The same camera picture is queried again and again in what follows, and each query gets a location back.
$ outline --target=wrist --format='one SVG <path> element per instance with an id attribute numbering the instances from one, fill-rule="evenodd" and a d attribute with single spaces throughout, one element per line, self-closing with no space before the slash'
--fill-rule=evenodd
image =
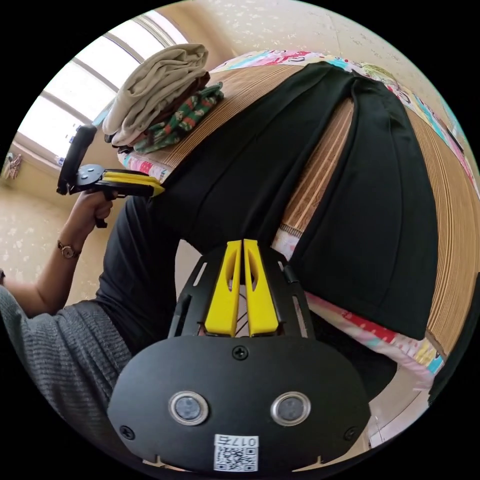
<path id="1" fill-rule="evenodd" d="M 76 252 L 80 253 L 87 237 L 87 234 L 79 232 L 78 230 L 69 227 L 69 225 L 65 225 L 60 231 L 58 241 L 63 245 L 72 247 Z"/>

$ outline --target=person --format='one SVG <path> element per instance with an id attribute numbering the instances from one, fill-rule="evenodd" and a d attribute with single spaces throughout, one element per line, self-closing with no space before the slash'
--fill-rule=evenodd
<path id="1" fill-rule="evenodd" d="M 154 201 L 128 198 L 106 245 L 95 298 L 65 306 L 95 217 L 107 218 L 112 206 L 102 192 L 82 192 L 37 281 L 18 282 L 2 271 L 0 313 L 51 407 L 87 440 L 128 457 L 107 408 L 132 356 L 168 336 L 180 238 L 162 224 Z"/>

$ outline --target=hand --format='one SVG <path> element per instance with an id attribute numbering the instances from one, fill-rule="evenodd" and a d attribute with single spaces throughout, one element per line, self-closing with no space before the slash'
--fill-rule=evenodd
<path id="1" fill-rule="evenodd" d="M 60 234 L 60 241 L 81 250 L 87 237 L 95 228 L 95 218 L 106 219 L 110 215 L 113 203 L 105 200 L 101 191 L 80 193 L 70 216 Z"/>

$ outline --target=green patterned cloth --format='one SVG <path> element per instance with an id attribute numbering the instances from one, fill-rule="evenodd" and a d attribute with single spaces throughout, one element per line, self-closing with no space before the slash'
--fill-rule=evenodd
<path id="1" fill-rule="evenodd" d="M 218 82 L 192 95 L 168 121 L 148 127 L 146 138 L 136 142 L 133 149 L 148 154 L 179 143 L 224 98 L 222 87 L 222 82 Z"/>

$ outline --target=bamboo mat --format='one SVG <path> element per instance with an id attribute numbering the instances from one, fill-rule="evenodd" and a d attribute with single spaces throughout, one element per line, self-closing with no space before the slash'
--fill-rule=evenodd
<path id="1" fill-rule="evenodd" d="M 438 222 L 437 279 L 426 335 L 448 356 L 463 328 L 480 271 L 480 202 L 445 142 L 418 115 L 406 112 L 425 159 Z M 349 99 L 332 116 L 285 209 L 282 230 L 297 237 L 305 231 L 342 153 L 352 115 Z"/>
<path id="2" fill-rule="evenodd" d="M 302 68 L 295 65 L 268 65 L 211 73 L 208 85 L 223 82 L 224 99 L 183 141 L 148 153 L 144 157 L 168 169 L 175 169 L 212 132 Z"/>
<path id="3" fill-rule="evenodd" d="M 210 83 L 224 82 L 225 94 L 214 114 L 184 141 L 145 157 L 175 169 L 208 135 L 301 68 L 269 65 L 212 73 Z M 348 99 L 334 112 L 285 209 L 282 230 L 300 237 L 309 224 L 344 147 L 353 109 Z M 462 330 L 480 270 L 480 202 L 454 153 L 430 125 L 406 111 L 426 162 L 438 218 L 438 272 L 426 335 L 448 355 Z"/>
<path id="4" fill-rule="evenodd" d="M 438 222 L 438 269 L 428 333 L 449 354 L 464 326 L 480 271 L 480 202 L 454 153 L 407 110 L 425 159 Z"/>

